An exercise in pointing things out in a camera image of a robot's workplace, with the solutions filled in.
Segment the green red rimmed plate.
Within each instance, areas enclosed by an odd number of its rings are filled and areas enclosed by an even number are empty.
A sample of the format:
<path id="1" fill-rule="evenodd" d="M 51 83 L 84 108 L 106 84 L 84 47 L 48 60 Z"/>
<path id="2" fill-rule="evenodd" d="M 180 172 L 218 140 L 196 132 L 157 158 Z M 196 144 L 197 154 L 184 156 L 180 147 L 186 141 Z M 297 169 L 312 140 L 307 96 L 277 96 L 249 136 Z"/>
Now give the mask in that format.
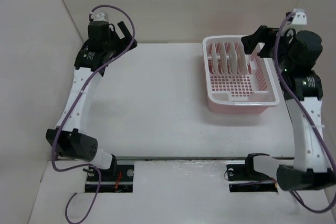
<path id="1" fill-rule="evenodd" d="M 237 55 L 238 55 L 238 64 L 239 64 L 240 74 L 246 75 L 247 73 L 246 56 L 245 56 L 243 44 L 241 42 L 238 44 L 238 47 L 237 47 Z"/>

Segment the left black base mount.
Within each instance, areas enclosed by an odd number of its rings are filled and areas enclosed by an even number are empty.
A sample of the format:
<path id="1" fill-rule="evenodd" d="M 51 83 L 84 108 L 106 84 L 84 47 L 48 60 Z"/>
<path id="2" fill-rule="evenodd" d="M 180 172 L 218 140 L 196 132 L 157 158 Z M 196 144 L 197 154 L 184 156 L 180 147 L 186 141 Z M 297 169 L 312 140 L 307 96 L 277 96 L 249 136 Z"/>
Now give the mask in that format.
<path id="1" fill-rule="evenodd" d="M 134 179 L 134 163 L 131 160 L 119 160 L 116 169 L 111 172 L 101 169 L 100 193 L 132 193 Z M 98 172 L 91 166 L 83 169 L 87 173 L 84 190 L 94 193 L 98 186 Z"/>

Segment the orange sunburst plate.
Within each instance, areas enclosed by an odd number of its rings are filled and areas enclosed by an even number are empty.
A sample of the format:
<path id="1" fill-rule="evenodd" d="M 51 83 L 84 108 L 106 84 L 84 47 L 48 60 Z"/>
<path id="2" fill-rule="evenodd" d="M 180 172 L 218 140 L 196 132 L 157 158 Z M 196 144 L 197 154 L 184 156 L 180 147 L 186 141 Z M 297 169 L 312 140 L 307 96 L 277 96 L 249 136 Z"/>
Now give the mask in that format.
<path id="1" fill-rule="evenodd" d="M 218 69 L 217 51 L 215 43 L 212 43 L 211 54 L 212 54 L 213 73 L 217 74 L 219 72 L 219 69 Z"/>
<path id="2" fill-rule="evenodd" d="M 237 53 L 235 50 L 235 45 L 232 42 L 229 44 L 229 65 L 231 73 L 234 75 L 238 74 Z"/>

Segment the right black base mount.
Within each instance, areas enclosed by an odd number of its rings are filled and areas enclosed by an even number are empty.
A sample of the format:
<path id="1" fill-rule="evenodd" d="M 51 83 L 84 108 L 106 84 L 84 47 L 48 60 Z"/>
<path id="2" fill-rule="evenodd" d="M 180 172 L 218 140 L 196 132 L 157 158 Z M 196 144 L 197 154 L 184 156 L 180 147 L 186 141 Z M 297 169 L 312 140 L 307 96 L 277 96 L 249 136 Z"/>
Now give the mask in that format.
<path id="1" fill-rule="evenodd" d="M 231 193 L 277 193 L 276 182 L 259 172 L 249 172 L 242 162 L 227 162 L 224 178 Z"/>

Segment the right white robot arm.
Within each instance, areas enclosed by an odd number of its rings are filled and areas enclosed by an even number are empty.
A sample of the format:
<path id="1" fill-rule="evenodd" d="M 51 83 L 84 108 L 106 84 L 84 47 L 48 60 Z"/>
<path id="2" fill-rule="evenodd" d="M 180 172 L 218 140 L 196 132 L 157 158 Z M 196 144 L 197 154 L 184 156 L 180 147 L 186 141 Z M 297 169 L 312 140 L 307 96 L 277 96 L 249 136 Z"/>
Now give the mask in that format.
<path id="1" fill-rule="evenodd" d="M 278 28 L 260 26 L 242 37 L 244 52 L 251 54 L 258 44 L 261 58 L 271 58 L 290 116 L 295 155 L 287 165 L 267 154 L 249 154 L 243 165 L 247 178 L 274 179 L 284 191 L 321 190 L 335 185 L 335 162 L 323 140 L 321 108 L 323 89 L 313 66 L 321 55 L 321 37 L 305 29 L 303 10 L 286 14 Z"/>

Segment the pink plastic dish rack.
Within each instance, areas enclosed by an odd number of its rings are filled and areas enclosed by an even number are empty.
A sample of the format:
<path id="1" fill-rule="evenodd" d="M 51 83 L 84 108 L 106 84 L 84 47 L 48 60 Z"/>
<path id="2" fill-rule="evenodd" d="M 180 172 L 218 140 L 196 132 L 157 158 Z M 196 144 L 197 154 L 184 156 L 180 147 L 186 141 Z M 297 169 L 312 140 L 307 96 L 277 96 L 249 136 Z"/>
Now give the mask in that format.
<path id="1" fill-rule="evenodd" d="M 251 55 L 246 56 L 247 73 L 240 74 L 238 55 L 238 74 L 231 73 L 229 65 L 229 44 L 235 45 L 237 53 L 241 37 L 232 36 L 209 36 L 203 39 L 203 58 L 205 67 L 207 102 L 210 111 L 222 114 L 261 114 L 268 108 L 279 104 L 279 95 L 275 81 L 271 73 L 271 66 L 267 59 L 258 57 L 263 47 L 259 43 Z M 213 73 L 212 43 L 216 44 L 218 69 Z M 220 44 L 226 48 L 228 74 L 222 73 Z"/>

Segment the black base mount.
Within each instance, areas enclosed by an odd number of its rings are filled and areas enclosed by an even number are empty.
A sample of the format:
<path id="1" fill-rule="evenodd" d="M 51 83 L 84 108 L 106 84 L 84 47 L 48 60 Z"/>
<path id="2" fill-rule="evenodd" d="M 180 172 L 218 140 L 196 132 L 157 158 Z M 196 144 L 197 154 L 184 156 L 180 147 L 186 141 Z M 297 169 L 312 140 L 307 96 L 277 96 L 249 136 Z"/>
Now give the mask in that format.
<path id="1" fill-rule="evenodd" d="M 116 169 L 111 172 L 101 169 L 100 193 L 132 193 L 134 179 L 134 163 L 131 160 L 119 160 Z M 84 190 L 94 193 L 98 186 L 98 172 L 91 166 L 83 169 L 87 173 Z"/>
<path id="2" fill-rule="evenodd" d="M 227 162 L 224 178 L 231 193 L 277 193 L 276 182 L 259 172 L 249 172 L 242 162 Z"/>

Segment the white plate flower outline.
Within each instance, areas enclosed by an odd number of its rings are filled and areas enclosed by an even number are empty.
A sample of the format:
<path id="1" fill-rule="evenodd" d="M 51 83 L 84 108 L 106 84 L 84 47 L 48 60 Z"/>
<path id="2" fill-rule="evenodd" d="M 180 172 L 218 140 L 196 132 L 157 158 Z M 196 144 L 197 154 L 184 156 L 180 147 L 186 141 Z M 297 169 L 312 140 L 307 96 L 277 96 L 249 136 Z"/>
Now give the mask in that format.
<path id="1" fill-rule="evenodd" d="M 224 75 L 228 74 L 228 68 L 227 68 L 227 58 L 226 58 L 226 48 L 225 48 L 225 44 L 221 43 L 220 46 L 220 60 L 221 60 L 221 65 L 222 65 L 222 73 Z"/>

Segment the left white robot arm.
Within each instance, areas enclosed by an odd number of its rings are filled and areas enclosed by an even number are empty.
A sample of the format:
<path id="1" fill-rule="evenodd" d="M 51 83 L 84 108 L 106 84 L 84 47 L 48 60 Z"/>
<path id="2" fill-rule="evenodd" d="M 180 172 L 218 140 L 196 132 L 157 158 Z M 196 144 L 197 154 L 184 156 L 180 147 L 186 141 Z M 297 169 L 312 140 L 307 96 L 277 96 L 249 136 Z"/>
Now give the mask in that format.
<path id="1" fill-rule="evenodd" d="M 73 70 L 72 87 L 66 106 L 55 128 L 48 129 L 46 140 L 52 146 L 52 160 L 66 157 L 87 162 L 99 169 L 105 180 L 117 176 L 117 160 L 99 147 L 98 140 L 87 134 L 90 107 L 96 89 L 109 64 L 137 46 L 124 22 L 119 22 L 123 37 L 108 15 L 90 14 L 88 39 L 79 50 Z"/>

